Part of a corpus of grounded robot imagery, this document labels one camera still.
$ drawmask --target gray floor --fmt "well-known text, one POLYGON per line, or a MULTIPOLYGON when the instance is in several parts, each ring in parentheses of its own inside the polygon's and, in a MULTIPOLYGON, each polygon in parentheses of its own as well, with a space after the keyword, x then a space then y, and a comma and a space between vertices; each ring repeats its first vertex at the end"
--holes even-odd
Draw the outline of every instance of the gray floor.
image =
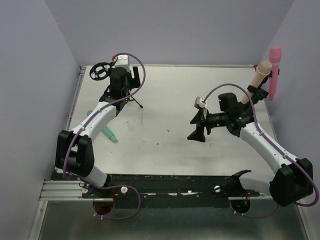
MULTIPOLYGON (((275 207, 273 200, 255 200, 248 213, 263 215, 275 207)), ((255 220, 234 215, 230 209, 142 209, 129 220, 112 221, 93 217, 90 202, 50 202, 40 239, 304 240, 305 230, 297 211, 291 205, 273 217, 255 220)))

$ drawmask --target screw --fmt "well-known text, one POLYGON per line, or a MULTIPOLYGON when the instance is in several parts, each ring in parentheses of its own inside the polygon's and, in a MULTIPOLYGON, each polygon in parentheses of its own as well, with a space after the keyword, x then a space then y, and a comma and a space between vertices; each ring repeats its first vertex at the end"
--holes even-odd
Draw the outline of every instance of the screw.
POLYGON ((126 194, 128 192, 128 188, 126 186, 123 186, 121 188, 121 193, 126 194))
POLYGON ((216 192, 216 193, 220 193, 221 192, 221 187, 219 186, 219 185, 216 185, 216 186, 214 186, 214 191, 216 192))

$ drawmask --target white knob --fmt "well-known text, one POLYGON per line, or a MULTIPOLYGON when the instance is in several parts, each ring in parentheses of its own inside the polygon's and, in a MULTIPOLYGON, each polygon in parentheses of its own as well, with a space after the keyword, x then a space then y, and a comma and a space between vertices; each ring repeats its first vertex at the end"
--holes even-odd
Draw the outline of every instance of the white knob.
POLYGON ((88 189, 82 188, 82 189, 81 189, 81 192, 82 192, 83 194, 86 194, 86 193, 88 192, 88 189))
POLYGON ((214 186, 213 189, 214 189, 214 191, 215 191, 216 193, 220 193, 220 192, 221 192, 221 188, 220 188, 219 185, 214 186))
POLYGON ((121 193, 126 194, 128 192, 128 188, 126 186, 123 186, 121 188, 121 193))

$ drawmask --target white table surface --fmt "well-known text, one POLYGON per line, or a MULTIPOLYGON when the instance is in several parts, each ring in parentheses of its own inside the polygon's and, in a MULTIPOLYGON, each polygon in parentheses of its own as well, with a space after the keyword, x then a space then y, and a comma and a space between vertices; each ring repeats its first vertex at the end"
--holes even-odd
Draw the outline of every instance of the white table surface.
MULTIPOLYGON (((87 111, 96 107, 109 79, 93 81, 87 67, 70 129, 80 124, 87 111)), ((95 165, 109 174, 233 175, 250 169, 272 174, 267 163, 242 139, 225 127, 214 128, 206 142, 187 140, 195 130, 190 120, 197 113, 194 101, 214 87, 234 83, 247 88, 253 68, 147 66, 146 81, 134 96, 143 106, 129 102, 107 124, 118 143, 100 133, 93 143, 95 165)), ((222 87, 208 99, 210 113, 220 112, 218 95, 233 92, 240 101, 243 93, 222 87)), ((258 122, 273 135, 263 101, 256 105, 258 122)))

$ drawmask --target green object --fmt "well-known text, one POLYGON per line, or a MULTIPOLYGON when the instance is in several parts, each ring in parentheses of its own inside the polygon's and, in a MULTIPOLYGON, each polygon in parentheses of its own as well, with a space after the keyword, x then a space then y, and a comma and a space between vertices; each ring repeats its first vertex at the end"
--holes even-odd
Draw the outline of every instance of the green object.
MULTIPOLYGON (((86 113, 86 115, 89 116, 91 113, 92 113, 92 111, 90 110, 90 111, 88 111, 88 112, 86 113)), ((114 143, 117 143, 117 142, 118 142, 118 140, 116 139, 116 136, 114 135, 114 133, 113 133, 112 131, 110 131, 110 129, 109 129, 107 126, 105 126, 105 127, 102 129, 102 132, 103 132, 104 135, 106 135, 106 137, 107 137, 108 139, 110 139, 112 142, 114 142, 114 143)))

